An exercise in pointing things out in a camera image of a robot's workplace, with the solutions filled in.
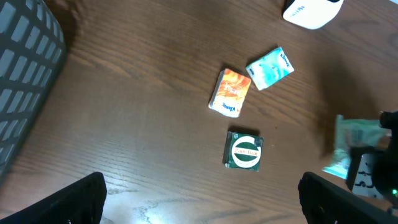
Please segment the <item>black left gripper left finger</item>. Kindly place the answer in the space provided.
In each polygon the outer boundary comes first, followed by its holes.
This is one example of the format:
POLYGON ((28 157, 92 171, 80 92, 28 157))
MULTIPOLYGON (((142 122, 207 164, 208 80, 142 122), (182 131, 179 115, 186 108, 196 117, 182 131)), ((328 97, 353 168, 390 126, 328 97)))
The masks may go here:
POLYGON ((100 224, 107 189, 94 172, 43 200, 1 219, 1 224, 100 224))

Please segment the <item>green wet wipes pack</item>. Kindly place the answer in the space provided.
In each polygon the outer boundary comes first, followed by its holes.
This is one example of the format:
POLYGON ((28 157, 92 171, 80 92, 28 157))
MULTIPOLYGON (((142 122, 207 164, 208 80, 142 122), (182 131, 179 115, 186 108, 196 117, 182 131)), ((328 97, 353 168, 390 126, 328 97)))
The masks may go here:
POLYGON ((335 119, 333 155, 323 172, 346 179, 351 165, 351 149, 354 147, 377 147, 381 139, 391 131, 381 128, 376 119, 344 119, 338 114, 335 119))

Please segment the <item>dark green small box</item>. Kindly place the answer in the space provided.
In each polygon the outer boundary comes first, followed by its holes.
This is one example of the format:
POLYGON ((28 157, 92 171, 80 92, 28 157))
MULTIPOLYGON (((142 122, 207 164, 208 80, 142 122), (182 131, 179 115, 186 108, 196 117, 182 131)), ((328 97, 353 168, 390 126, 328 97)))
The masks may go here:
POLYGON ((264 138, 228 131, 223 164, 229 169, 259 171, 264 138))

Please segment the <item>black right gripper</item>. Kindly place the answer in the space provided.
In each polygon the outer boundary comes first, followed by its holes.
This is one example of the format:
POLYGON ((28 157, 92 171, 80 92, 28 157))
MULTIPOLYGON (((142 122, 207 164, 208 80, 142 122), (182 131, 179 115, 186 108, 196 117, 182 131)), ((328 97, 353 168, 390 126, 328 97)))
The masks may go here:
POLYGON ((391 131, 387 148, 352 147, 346 183, 357 196, 388 201, 391 207, 387 212, 393 214, 397 211, 397 112, 383 111, 379 121, 391 131))

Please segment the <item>orange tissue pack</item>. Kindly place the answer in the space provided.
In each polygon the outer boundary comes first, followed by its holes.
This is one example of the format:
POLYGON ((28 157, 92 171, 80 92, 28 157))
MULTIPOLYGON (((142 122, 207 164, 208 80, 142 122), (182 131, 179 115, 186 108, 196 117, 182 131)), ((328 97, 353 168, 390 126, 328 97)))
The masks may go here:
POLYGON ((217 79, 208 107, 230 118, 239 117, 250 84, 250 78, 224 69, 217 79))

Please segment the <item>green tissue pack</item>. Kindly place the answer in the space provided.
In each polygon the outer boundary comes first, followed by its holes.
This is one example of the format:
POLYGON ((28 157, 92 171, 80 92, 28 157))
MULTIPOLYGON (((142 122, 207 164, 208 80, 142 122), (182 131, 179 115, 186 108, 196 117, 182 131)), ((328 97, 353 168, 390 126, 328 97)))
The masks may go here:
POLYGON ((260 91, 295 71, 282 47, 278 47, 253 61, 246 67, 246 70, 260 91))

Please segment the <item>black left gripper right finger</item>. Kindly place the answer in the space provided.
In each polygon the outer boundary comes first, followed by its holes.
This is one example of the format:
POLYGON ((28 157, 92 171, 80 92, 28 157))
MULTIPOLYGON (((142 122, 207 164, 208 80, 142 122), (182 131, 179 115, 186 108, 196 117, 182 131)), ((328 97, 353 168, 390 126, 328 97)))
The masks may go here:
POLYGON ((397 217, 339 186, 305 172, 298 184, 302 212, 309 224, 397 224, 397 217))

